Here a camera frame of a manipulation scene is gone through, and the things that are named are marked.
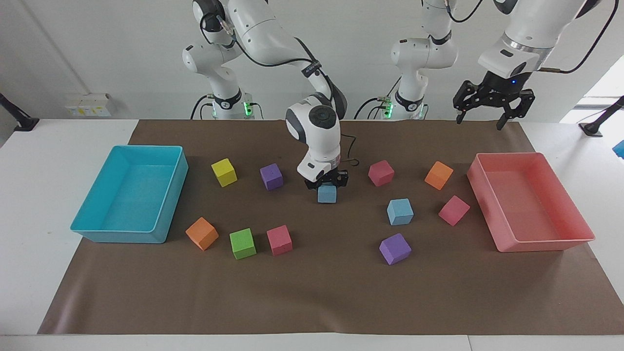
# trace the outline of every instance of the green light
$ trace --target green light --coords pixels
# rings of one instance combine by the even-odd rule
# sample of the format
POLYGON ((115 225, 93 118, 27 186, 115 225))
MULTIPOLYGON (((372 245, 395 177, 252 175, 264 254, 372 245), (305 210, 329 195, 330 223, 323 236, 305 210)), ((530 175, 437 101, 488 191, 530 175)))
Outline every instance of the green light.
POLYGON ((251 116, 251 114, 253 113, 253 109, 251 109, 251 107, 249 106, 249 103, 244 102, 245 105, 245 114, 247 115, 247 117, 251 116))
POLYGON ((392 110, 394 110, 394 104, 389 102, 388 106, 386 107, 386 113, 384 114, 384 116, 386 116, 386 118, 388 119, 392 118, 392 110))

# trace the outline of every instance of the black stand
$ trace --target black stand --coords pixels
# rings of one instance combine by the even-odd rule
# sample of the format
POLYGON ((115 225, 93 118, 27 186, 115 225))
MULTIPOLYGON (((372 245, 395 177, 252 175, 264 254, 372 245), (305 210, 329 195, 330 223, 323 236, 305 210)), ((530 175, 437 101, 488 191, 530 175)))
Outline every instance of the black stand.
POLYGON ((0 94, 0 105, 2 105, 17 121, 16 132, 30 132, 39 122, 38 118, 32 118, 19 107, 15 106, 4 95, 0 94))
POLYGON ((586 136, 601 137, 602 134, 599 131, 600 126, 602 126, 602 124, 606 122, 607 119, 609 119, 609 117, 611 117, 614 113, 618 112, 622 107, 624 107, 624 96, 622 96, 619 100, 617 100, 616 103, 609 106, 605 110, 605 113, 603 113, 600 117, 598 117, 598 119, 595 120, 594 122, 580 123, 578 126, 581 127, 581 129, 583 129, 583 132, 585 133, 586 136))

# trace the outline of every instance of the red plastic tray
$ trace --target red plastic tray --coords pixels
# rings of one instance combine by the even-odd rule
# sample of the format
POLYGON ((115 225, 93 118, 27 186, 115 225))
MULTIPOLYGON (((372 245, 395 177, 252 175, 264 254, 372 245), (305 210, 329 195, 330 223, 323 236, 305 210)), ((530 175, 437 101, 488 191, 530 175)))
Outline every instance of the red plastic tray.
POLYGON ((477 154, 468 179, 501 252, 566 250, 595 239, 542 154, 477 154))

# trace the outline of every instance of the white table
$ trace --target white table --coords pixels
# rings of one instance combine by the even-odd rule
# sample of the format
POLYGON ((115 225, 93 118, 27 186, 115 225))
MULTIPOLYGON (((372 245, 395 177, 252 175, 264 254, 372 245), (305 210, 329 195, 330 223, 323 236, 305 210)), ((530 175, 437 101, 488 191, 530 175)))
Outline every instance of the white table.
MULTIPOLYGON (((0 148, 0 350, 624 350, 620 336, 35 335, 80 242, 69 224, 110 148, 126 144, 136 124, 43 120, 0 148)), ((624 297, 624 164, 576 125, 522 126, 596 234, 592 249, 624 297)))

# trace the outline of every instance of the blue object on table edge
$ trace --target blue object on table edge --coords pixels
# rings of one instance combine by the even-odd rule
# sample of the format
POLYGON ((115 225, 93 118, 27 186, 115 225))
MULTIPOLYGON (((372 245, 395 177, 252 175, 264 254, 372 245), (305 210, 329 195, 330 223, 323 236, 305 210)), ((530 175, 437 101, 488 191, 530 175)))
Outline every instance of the blue object on table edge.
POLYGON ((165 242, 187 172, 181 146, 113 147, 71 231, 94 242, 165 242))
POLYGON ((615 151, 615 154, 620 156, 621 158, 624 159, 624 140, 622 140, 619 144, 617 144, 614 148, 613 151, 615 151))

